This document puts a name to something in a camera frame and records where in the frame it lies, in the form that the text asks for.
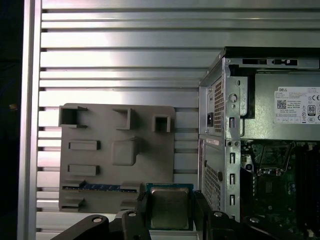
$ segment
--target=horizontal slat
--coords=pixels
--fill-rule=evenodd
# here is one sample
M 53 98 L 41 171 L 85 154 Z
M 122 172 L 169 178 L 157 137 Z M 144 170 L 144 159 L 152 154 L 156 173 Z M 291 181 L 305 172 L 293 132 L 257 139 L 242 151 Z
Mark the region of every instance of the horizontal slat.
M 274 22 L 268 23 L 269 26 L 282 26 L 282 28 L 286 28 L 284 23 Z M 300 23 L 300 28 L 308 25 L 308 23 Z M 315 23 L 313 27 L 320 28 L 320 22 Z M 291 46 L 295 47 L 305 47 L 306 42 L 308 43 L 308 47 L 317 47 L 318 41 L 320 38 L 320 32 L 317 31 L 306 31 L 303 34 L 301 32 L 296 31 L 229 31 L 229 32 L 214 32 L 214 31 L 203 31 L 201 32 L 201 37 L 192 31 L 174 31 L 174 32 L 166 32 L 166 31 L 135 31 L 135 32 L 46 32 L 42 34 L 41 37 L 41 46 L 43 48 L 223 48 L 224 46 L 256 46 L 256 47 L 287 47 L 288 42 L 290 42 Z M 215 56 L 218 51 L 215 53 L 208 51 L 210 53 L 210 61 L 213 62 Z M 51 54 L 59 54 L 60 58 L 57 61 L 57 57 Z M 61 64 L 72 64 L 70 62 L 70 58 L 74 59 L 74 64 L 79 64 L 79 66 L 74 67 L 85 67 L 90 64 L 95 64 L 93 67 L 98 67 L 103 65 L 105 62 L 106 65 L 103 67 L 111 67 L 114 64 L 123 64 L 126 62 L 124 59 L 118 61 L 113 59 L 113 55 L 107 52 L 106 54 L 102 54 L 100 52 L 85 52 L 85 53 L 76 53 L 75 57 L 80 57 L 84 59 L 77 59 L 73 57 L 73 53 L 68 55 L 63 53 L 53 53 L 53 52 L 44 52 L 42 53 L 42 57 L 44 58 L 41 61 L 41 66 L 50 67 L 48 65 L 52 65 L 51 67 L 55 67 L 54 65 L 59 65 L 57 67 L 61 67 Z M 193 66 L 190 67 L 203 67 L 209 66 L 205 61 L 205 54 L 202 54 L 204 59 L 200 60 L 202 65 L 197 65 L 195 62 Z M 147 53 L 143 53 L 139 58 L 138 56 L 135 60 L 138 63 L 148 58 Z M 166 67 L 175 66 L 178 64 L 177 56 L 173 59 L 167 59 L 168 63 L 172 65 L 166 65 Z M 150 59 L 150 63 L 156 63 L 155 59 Z M 179 60 L 181 64 L 189 65 L 190 60 L 187 62 L 186 60 Z
M 175 149 L 198 149 L 198 141 L 175 141 Z
M 231 21 L 231 20 L 191 20 L 191 21 L 45 21 L 41 24 L 43 29 L 215 29 L 215 30 L 311 30 L 319 29 L 318 21 Z M 42 44 L 48 48 L 53 47 L 51 40 L 43 39 Z
M 174 126 L 177 129 L 197 129 L 199 118 L 197 112 L 176 112 Z M 39 127 L 58 127 L 59 111 L 48 110 L 39 112 Z
M 39 151 L 38 167 L 39 168 L 60 168 L 60 151 Z
M 198 80 L 40 80 L 41 88 L 197 88 Z
M 172 106 L 198 108 L 196 91 L 110 91 L 56 90 L 39 93 L 40 107 L 59 107 L 66 103 Z
M 175 153 L 174 169 L 175 170 L 197 170 L 198 154 L 197 153 Z
M 115 218 L 115 214 L 99 213 L 106 216 L 109 221 Z M 36 213 L 36 227 L 39 229 L 67 229 L 76 224 L 80 220 L 92 213 L 78 213 L 78 212 L 37 212 Z
M 320 2 L 314 0 L 43 0 L 44 9 L 315 9 Z
M 43 68 L 205 68 L 210 66 L 218 53 L 219 51 L 212 50 L 48 51 L 41 53 L 40 66 Z
M 39 151 L 38 167 L 39 168 L 60 168 L 60 151 Z M 175 153 L 174 169 L 175 170 L 196 170 L 198 155 L 196 153 Z
M 58 188 L 60 173 L 57 171 L 38 171 L 37 187 L 38 188 Z
M 36 192 L 37 199 L 58 199 L 59 192 L 57 191 L 37 191 Z
M 318 12 L 303 11 L 159 11 L 159 12 L 50 12 L 42 14 L 42 21 L 196 21 L 196 20 L 319 20 Z
M 174 140 L 176 141 L 198 141 L 197 132 L 176 132 L 174 134 Z
M 46 130 L 46 131 L 39 131 L 38 137 L 40 139 L 59 139 L 61 138 L 61 130 L 60 127 L 57 127 L 59 130 Z M 174 134 L 174 140 L 176 141 L 197 141 L 198 134 L 196 132 L 176 132 Z
M 134 80 L 148 80 L 148 79 L 197 79 L 200 80 L 204 75 L 205 69 L 183 69 L 183 70 L 51 70 L 41 71 L 40 78 L 43 80 L 67 80 L 67 79 L 134 79 Z
M 58 199 L 38 199 L 36 207 L 42 211 L 59 211 L 59 201 Z
M 39 139 L 38 147 L 46 148 L 46 147 L 61 147 L 60 139 Z M 198 142 L 197 141 L 175 141 L 174 142 L 175 149 L 197 149 Z
M 60 173 L 58 171 L 38 171 L 38 188 L 58 188 Z M 197 186 L 197 174 L 174 174 L 173 181 L 177 184 L 194 184 Z

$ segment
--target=printed label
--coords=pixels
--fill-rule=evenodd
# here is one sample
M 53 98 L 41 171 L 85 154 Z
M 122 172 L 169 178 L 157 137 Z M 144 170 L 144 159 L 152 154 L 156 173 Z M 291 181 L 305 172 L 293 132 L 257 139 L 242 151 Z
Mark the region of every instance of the printed label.
M 207 139 L 206 142 L 209 143 L 209 144 L 214 144 L 214 145 L 219 146 L 219 141 L 218 140 Z
M 274 117 L 276 124 L 320 124 L 320 87 L 279 87 Z

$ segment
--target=screw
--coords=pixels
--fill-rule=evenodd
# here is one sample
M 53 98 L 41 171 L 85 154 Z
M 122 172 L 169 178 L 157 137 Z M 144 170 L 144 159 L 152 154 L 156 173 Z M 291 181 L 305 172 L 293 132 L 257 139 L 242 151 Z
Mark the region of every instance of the screw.
M 215 212 L 213 215 L 214 215 L 215 217 L 217 217 L 217 218 L 222 217 L 222 213 L 219 212 L 219 211 Z
M 92 220 L 94 223 L 100 223 L 102 221 L 101 217 L 96 217 Z
M 260 222 L 259 218 L 256 218 L 256 217 L 251 217 L 250 221 L 254 224 L 257 224 L 258 222 Z
M 238 100 L 238 96 L 236 94 L 232 93 L 232 94 L 229 95 L 229 100 L 232 103 L 235 103 Z
M 252 170 L 252 165 L 251 164 L 245 165 L 245 169 L 251 171 Z

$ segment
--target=perforated metal panel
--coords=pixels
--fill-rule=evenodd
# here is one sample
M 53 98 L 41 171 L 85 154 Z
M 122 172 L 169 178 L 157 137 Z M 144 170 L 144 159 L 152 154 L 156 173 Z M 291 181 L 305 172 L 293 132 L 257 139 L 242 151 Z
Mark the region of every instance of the perforated metal panel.
M 203 194 L 212 210 L 221 209 L 221 187 L 218 180 L 218 172 L 208 165 L 204 173 Z
M 214 91 L 214 132 L 221 133 L 222 132 L 222 116 L 225 107 L 224 101 L 224 92 L 223 92 L 223 81 L 218 80 L 213 85 Z

